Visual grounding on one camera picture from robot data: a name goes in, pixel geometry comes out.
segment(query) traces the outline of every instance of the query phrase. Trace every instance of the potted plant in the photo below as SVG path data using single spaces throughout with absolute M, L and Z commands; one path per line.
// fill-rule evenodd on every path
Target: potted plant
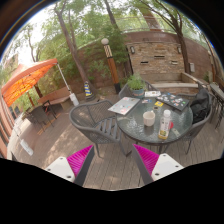
M 144 97 L 145 82 L 139 74 L 131 75 L 128 79 L 128 86 L 136 98 Z

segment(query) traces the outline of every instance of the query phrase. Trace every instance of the cup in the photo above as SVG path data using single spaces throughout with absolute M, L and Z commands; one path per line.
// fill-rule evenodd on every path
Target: cup
M 147 111 L 143 114 L 144 125 L 152 126 L 155 122 L 155 113 L 153 111 Z

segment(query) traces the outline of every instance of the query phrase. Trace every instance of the plant pot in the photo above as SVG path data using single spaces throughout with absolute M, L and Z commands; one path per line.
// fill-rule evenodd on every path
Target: plant pot
M 144 89 L 132 90 L 132 93 L 136 98 L 141 99 L 144 97 Z

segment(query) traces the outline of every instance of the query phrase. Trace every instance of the laptop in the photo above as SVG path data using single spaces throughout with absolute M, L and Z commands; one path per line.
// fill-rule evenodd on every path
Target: laptop
M 124 97 L 108 110 L 118 114 L 126 115 L 139 101 L 140 99 Z

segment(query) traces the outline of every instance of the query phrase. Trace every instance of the round glass table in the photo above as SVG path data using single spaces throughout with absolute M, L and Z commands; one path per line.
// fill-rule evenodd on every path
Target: round glass table
M 162 147 L 178 141 L 183 137 L 192 126 L 193 113 L 189 105 L 182 111 L 163 104 L 162 107 L 157 107 L 155 110 L 155 98 L 151 99 L 151 103 L 142 103 L 142 99 L 135 105 L 134 108 L 128 114 L 117 114 L 117 124 L 122 132 L 137 142 L 141 142 L 148 145 L 159 146 L 159 152 L 161 153 Z M 155 113 L 155 123 L 153 126 L 145 126 L 143 123 L 143 114 L 146 111 L 153 110 Z M 166 140 L 158 137 L 160 128 L 160 118 L 163 115 L 164 110 L 171 110 L 171 120 L 173 122 L 173 128 L 170 129 L 169 136 Z

